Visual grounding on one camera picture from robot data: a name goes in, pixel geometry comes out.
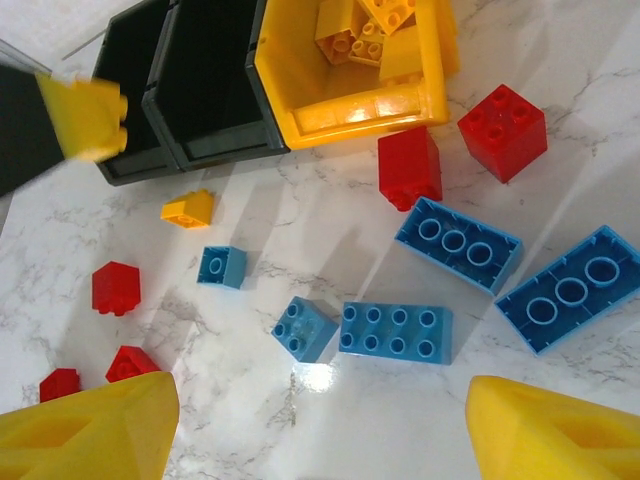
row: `white marble surface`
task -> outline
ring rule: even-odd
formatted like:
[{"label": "white marble surface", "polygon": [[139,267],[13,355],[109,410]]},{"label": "white marble surface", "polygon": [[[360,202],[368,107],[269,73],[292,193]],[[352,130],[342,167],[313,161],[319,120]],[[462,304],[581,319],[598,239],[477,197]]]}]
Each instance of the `white marble surface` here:
[{"label": "white marble surface", "polygon": [[[20,10],[39,29],[62,22],[68,3],[1,0],[2,21]],[[455,123],[432,130],[444,203],[526,244],[507,287],[603,223],[640,247],[640,4],[454,7],[463,65],[449,82],[454,119],[504,82],[548,121],[549,152],[509,185],[469,157]],[[99,33],[98,20],[78,43]],[[23,42],[59,71],[90,71],[95,45],[64,61],[56,50],[72,33],[58,25]],[[164,202],[196,188],[216,193],[211,228],[160,221]],[[118,346],[135,344],[177,381],[172,479],[477,479],[464,423],[477,374],[640,414],[637,299],[535,358],[489,297],[393,244],[404,217],[377,191],[373,138],[118,189],[92,166],[65,165],[16,193],[0,237],[0,411],[35,403],[54,367],[77,368],[87,388],[103,384]],[[250,252],[243,289],[197,286],[202,248],[226,244]],[[90,274],[108,260],[142,271],[143,303],[123,319],[90,308]],[[329,309],[352,299],[448,306],[454,363],[338,354],[296,365],[269,336],[292,295]]]}]

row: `red 2x2 brick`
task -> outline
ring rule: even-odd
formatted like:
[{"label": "red 2x2 brick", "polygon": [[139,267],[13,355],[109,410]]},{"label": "red 2x2 brick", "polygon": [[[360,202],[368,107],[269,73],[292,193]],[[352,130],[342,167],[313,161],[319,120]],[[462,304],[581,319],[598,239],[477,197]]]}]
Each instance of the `red 2x2 brick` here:
[{"label": "red 2x2 brick", "polygon": [[160,368],[140,347],[122,346],[118,350],[116,358],[113,359],[113,363],[105,377],[109,383],[113,383],[118,380],[137,377],[143,373],[159,371]]},{"label": "red 2x2 brick", "polygon": [[547,150],[544,112],[500,85],[458,122],[469,153],[506,183]]},{"label": "red 2x2 brick", "polygon": [[109,262],[92,277],[91,306],[102,315],[116,317],[133,310],[140,303],[140,270]]},{"label": "red 2x2 brick", "polygon": [[440,152],[426,127],[378,140],[380,193],[406,212],[420,197],[442,200]]},{"label": "red 2x2 brick", "polygon": [[56,368],[40,382],[40,403],[80,391],[80,376],[73,368]]}]

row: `black object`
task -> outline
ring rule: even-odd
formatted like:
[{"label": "black object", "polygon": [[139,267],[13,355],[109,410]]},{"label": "black object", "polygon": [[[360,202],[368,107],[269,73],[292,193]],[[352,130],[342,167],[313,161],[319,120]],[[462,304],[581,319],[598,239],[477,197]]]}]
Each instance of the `black object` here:
[{"label": "black object", "polygon": [[161,145],[142,110],[142,97],[162,32],[169,0],[149,0],[109,22],[94,76],[120,84],[129,108],[123,122],[127,148],[98,166],[112,185],[163,177],[182,170]]},{"label": "black object", "polygon": [[36,77],[0,65],[0,197],[63,160]]},{"label": "black object", "polygon": [[110,183],[289,151],[245,66],[264,3],[147,0],[112,19],[95,76],[128,97],[129,144],[100,166]]}]

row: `blue 2x2 brick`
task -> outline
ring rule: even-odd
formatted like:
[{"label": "blue 2x2 brick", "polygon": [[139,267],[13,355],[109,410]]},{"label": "blue 2x2 brick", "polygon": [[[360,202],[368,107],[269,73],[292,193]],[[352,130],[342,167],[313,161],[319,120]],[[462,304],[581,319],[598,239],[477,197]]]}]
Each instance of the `blue 2x2 brick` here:
[{"label": "blue 2x2 brick", "polygon": [[247,269],[247,253],[235,247],[205,247],[198,283],[240,288]]},{"label": "blue 2x2 brick", "polygon": [[315,363],[338,325],[311,301],[293,297],[271,335],[299,362]]}]

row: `storage bin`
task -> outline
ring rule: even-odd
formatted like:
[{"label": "storage bin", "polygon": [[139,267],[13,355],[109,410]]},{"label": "storage bin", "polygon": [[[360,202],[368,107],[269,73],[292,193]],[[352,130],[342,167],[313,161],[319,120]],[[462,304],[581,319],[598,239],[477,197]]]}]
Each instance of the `storage bin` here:
[{"label": "storage bin", "polygon": [[287,146],[449,121],[445,77],[459,68],[449,0],[416,0],[419,44],[407,48],[419,48],[422,75],[384,86],[377,68],[329,63],[315,41],[320,3],[268,0],[257,41],[255,66]]}]

